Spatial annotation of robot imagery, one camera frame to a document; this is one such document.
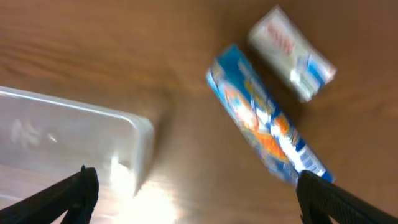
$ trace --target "wood grain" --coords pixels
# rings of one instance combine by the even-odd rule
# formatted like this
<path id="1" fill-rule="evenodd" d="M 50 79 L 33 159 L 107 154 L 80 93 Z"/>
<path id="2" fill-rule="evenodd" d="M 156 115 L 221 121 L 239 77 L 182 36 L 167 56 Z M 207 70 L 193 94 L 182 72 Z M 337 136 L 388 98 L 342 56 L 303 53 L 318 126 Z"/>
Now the wood grain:
<path id="1" fill-rule="evenodd" d="M 275 4 L 338 68 L 306 105 L 245 47 Z M 299 223 L 294 190 L 268 173 L 206 85 L 213 58 L 237 42 L 336 184 L 398 216 L 397 8 L 387 0 L 0 0 L 0 85 L 149 117 L 156 154 L 140 194 L 161 189 L 176 223 Z M 0 167 L 2 183 L 12 172 L 32 181 L 18 189 L 47 183 Z M 101 215 L 117 207 L 105 204 L 93 223 L 121 223 Z M 146 212 L 135 222 L 150 223 L 156 215 Z"/>

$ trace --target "barcode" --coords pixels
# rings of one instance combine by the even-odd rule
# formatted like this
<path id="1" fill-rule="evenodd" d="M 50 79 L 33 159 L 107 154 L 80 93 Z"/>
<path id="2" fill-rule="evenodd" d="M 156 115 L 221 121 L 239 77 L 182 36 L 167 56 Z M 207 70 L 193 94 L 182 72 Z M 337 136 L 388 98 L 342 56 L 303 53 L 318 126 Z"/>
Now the barcode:
<path id="1" fill-rule="evenodd" d="M 300 159 L 306 170 L 309 170 L 320 177 L 326 172 L 326 169 L 323 167 L 321 162 L 307 146 L 305 146 L 298 154 L 300 155 Z"/>

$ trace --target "translucent tray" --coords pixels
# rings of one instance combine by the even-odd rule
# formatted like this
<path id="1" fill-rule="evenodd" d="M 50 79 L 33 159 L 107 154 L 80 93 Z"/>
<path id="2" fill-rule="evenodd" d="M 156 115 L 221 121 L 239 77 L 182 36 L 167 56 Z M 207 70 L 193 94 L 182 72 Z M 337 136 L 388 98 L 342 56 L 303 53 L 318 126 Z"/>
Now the translucent tray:
<path id="1" fill-rule="evenodd" d="M 152 155 L 148 119 L 122 111 L 0 87 L 0 209 L 95 167 L 95 219 L 117 215 L 115 195 L 132 197 Z"/>

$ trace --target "blue wrapper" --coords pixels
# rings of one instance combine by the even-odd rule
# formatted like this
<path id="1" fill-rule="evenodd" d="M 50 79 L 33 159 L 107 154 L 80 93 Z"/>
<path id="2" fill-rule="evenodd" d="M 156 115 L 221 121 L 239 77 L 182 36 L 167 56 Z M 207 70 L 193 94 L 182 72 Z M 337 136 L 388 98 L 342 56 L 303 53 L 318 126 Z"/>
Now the blue wrapper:
<path id="1" fill-rule="evenodd" d="M 208 84 L 268 170 L 296 185 L 303 170 L 333 182 L 333 176 L 301 138 L 237 46 L 209 69 Z"/>

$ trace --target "snack bar wrapper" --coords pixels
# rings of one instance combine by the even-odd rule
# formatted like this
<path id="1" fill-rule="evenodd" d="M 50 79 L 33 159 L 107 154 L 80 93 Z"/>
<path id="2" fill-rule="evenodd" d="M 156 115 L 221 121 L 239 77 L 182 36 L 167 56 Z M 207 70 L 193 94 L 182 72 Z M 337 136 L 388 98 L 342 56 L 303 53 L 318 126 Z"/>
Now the snack bar wrapper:
<path id="1" fill-rule="evenodd" d="M 300 101 L 310 101 L 335 76 L 336 68 L 308 43 L 279 6 L 252 28 L 248 42 Z"/>
<path id="2" fill-rule="evenodd" d="M 206 78 L 272 174 L 294 186 L 303 170 L 333 182 L 330 171 L 285 117 L 237 46 L 215 60 Z"/>

